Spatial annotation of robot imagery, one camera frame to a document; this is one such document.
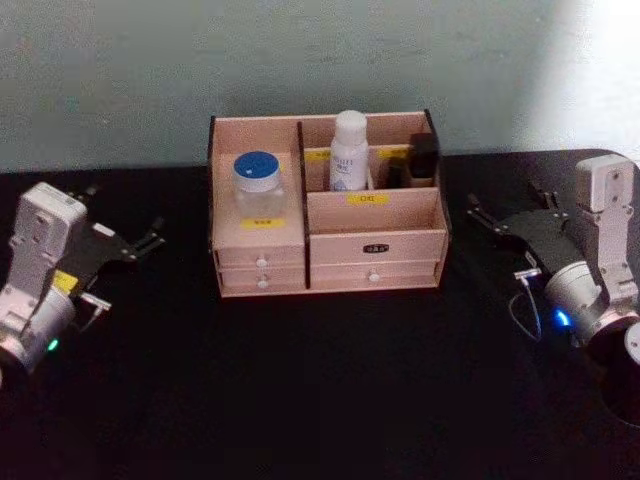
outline blue jar lid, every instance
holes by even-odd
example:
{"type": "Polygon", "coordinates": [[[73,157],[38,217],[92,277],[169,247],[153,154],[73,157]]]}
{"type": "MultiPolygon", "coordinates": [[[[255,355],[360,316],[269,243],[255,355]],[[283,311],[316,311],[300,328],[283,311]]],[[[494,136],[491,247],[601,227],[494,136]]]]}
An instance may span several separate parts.
{"type": "Polygon", "coordinates": [[[244,178],[266,178],[278,171],[278,159],[267,152],[249,152],[237,158],[233,169],[244,178]]]}

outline white bottle cap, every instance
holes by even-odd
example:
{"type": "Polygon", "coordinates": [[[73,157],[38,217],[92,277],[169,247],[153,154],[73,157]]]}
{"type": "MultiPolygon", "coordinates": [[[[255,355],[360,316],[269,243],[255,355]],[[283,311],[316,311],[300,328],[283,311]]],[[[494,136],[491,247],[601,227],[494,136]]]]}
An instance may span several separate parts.
{"type": "Polygon", "coordinates": [[[367,141],[367,117],[355,110],[347,110],[336,118],[336,140],[347,147],[367,141]]]}
{"type": "Polygon", "coordinates": [[[233,180],[245,192],[268,192],[280,185],[278,159],[267,152],[249,152],[233,164],[233,180]]]}

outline white plastic bottle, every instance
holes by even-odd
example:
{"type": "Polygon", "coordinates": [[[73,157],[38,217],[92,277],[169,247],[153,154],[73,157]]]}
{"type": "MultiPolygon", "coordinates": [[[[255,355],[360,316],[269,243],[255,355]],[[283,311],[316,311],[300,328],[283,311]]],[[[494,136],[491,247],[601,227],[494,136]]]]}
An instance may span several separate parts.
{"type": "Polygon", "coordinates": [[[368,163],[367,117],[355,110],[340,113],[331,142],[331,190],[365,190],[368,163]]]}

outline wall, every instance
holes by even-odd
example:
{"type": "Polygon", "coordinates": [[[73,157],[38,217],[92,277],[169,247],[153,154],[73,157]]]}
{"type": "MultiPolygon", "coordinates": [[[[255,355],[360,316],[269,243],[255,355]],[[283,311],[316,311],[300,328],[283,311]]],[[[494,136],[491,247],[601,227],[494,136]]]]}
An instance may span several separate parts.
{"type": "Polygon", "coordinates": [[[633,0],[558,4],[516,134],[523,145],[602,147],[640,158],[638,25],[633,0]]]}
{"type": "Polygon", "coordinates": [[[580,146],[545,135],[585,128],[557,112],[586,33],[553,3],[3,0],[0,170],[203,163],[211,114],[345,108],[428,106],[446,153],[580,146]]]}

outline drawer label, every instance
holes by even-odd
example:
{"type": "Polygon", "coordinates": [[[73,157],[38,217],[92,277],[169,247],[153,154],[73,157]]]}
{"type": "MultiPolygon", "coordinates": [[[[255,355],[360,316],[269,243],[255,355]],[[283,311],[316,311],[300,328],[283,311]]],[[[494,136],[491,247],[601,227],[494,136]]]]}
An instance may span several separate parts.
{"type": "Polygon", "coordinates": [[[388,203],[388,193],[350,193],[347,195],[348,205],[386,205],[388,203]]]}
{"type": "Polygon", "coordinates": [[[386,243],[374,243],[373,245],[365,245],[362,247],[364,253],[385,253],[389,251],[389,245],[386,243]]]}
{"type": "Polygon", "coordinates": [[[331,158],[331,150],[314,150],[312,152],[304,152],[304,160],[306,162],[326,162],[331,158]]]}
{"type": "Polygon", "coordinates": [[[256,230],[260,228],[282,228],[285,226],[284,218],[245,218],[242,220],[242,228],[256,230]]]}
{"type": "Polygon", "coordinates": [[[399,146],[399,147],[387,147],[378,150],[378,158],[381,160],[388,160],[393,157],[407,158],[409,156],[409,149],[411,147],[399,146]]]}

